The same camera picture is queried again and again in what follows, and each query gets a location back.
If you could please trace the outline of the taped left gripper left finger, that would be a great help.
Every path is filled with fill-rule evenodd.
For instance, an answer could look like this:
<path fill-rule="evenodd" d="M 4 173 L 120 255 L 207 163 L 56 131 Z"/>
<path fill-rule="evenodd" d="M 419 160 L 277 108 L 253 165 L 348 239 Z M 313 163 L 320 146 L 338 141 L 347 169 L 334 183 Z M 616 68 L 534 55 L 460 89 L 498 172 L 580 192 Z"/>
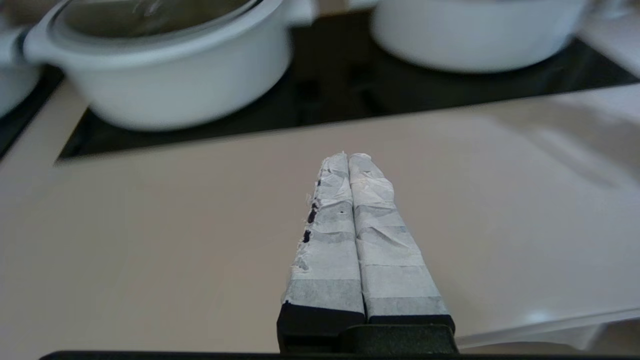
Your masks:
<path fill-rule="evenodd" d="M 282 351 L 333 351 L 366 323 L 348 157 L 325 158 L 278 316 Z"/>

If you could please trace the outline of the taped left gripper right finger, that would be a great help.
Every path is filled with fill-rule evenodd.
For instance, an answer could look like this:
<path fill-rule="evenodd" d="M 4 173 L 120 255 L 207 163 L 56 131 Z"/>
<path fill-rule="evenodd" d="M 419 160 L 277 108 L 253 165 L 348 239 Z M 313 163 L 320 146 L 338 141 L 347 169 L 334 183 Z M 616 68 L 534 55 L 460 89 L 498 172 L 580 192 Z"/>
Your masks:
<path fill-rule="evenodd" d="M 394 201 L 393 184 L 366 153 L 349 157 L 361 287 L 374 325 L 442 325 L 455 330 L 445 305 Z"/>

